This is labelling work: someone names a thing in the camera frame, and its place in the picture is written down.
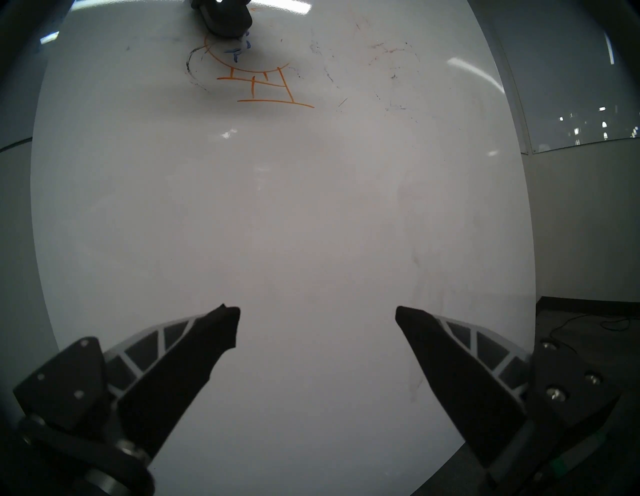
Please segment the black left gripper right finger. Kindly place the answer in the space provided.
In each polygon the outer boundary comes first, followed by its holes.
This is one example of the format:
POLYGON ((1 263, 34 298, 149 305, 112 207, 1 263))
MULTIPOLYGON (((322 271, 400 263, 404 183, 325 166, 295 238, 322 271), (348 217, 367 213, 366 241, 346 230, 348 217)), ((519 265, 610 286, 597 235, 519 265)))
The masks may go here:
POLYGON ((487 471, 535 471, 594 435, 620 388, 565 344, 533 351, 487 328, 398 306, 395 322, 450 420, 487 471))

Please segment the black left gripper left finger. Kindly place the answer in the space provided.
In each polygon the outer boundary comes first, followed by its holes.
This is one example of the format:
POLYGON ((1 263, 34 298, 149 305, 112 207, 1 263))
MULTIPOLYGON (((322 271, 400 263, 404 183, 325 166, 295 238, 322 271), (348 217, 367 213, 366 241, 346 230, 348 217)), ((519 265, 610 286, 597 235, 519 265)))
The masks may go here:
POLYGON ((39 444, 78 460, 123 458, 118 444, 153 459, 236 347, 241 309, 157 324, 103 351, 85 336, 37 367, 14 389, 21 428, 39 444))

